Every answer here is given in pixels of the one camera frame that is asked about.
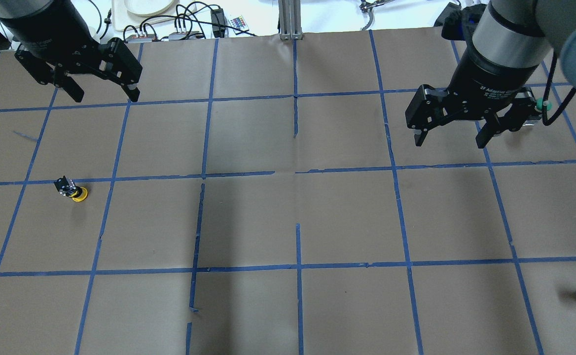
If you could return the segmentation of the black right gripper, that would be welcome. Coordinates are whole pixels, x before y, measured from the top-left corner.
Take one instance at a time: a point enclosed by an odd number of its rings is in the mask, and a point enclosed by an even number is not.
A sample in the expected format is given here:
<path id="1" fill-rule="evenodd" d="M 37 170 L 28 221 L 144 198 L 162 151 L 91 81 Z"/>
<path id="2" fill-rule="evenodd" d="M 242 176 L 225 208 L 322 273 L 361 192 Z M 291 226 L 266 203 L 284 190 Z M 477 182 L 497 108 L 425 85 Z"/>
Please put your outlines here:
<path id="1" fill-rule="evenodd" d="M 525 87 L 534 68 L 510 68 L 484 58 L 468 47 L 445 90 L 423 84 L 405 111 L 406 124 L 421 147 L 428 131 L 455 120 L 485 124 L 475 137 L 479 149 L 506 130 L 517 131 L 541 119 L 532 90 Z"/>

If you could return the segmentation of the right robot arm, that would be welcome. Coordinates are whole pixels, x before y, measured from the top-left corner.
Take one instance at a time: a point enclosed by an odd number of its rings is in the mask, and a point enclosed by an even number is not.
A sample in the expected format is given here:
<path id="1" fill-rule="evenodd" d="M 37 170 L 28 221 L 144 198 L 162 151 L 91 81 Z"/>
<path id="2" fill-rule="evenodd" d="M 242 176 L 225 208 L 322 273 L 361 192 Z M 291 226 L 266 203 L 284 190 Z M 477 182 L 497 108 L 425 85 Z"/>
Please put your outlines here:
<path id="1" fill-rule="evenodd" d="M 459 9 L 444 19 L 442 38 L 466 49 L 445 90 L 423 84 L 405 111 L 416 146 L 428 132 L 453 121 L 483 121 L 475 141 L 485 148 L 505 131 L 530 121 L 554 123 L 576 94 L 576 0 L 491 0 Z M 550 114 L 549 93 L 538 100 L 526 86 L 547 54 L 572 85 Z"/>

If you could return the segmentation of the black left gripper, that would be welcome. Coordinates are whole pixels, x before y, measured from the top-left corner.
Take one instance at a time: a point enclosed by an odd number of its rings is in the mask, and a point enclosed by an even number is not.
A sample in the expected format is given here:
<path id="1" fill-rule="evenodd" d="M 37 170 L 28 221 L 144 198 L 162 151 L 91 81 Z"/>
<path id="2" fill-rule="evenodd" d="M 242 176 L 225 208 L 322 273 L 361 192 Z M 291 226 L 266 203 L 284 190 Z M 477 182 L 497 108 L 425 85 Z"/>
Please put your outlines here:
<path id="1" fill-rule="evenodd" d="M 54 83 L 80 103 L 84 90 L 69 74 L 91 74 L 122 86 L 131 103 L 139 101 L 138 59 L 120 38 L 93 39 L 78 11 L 36 11 L 2 24 L 22 43 L 14 56 L 38 83 Z"/>

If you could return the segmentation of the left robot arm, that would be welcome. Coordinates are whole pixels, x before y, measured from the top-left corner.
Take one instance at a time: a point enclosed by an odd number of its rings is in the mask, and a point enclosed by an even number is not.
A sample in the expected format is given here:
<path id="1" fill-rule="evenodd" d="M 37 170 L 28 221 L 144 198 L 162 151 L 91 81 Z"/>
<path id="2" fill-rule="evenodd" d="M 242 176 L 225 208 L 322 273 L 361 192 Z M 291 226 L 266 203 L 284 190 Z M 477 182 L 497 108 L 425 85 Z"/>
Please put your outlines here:
<path id="1" fill-rule="evenodd" d="M 0 0 L 0 23 L 22 48 L 15 59 L 42 85 L 52 84 L 76 103 L 84 90 L 74 74 L 89 74 L 119 85 L 136 103 L 143 68 L 120 38 L 94 39 L 87 23 L 69 0 Z"/>

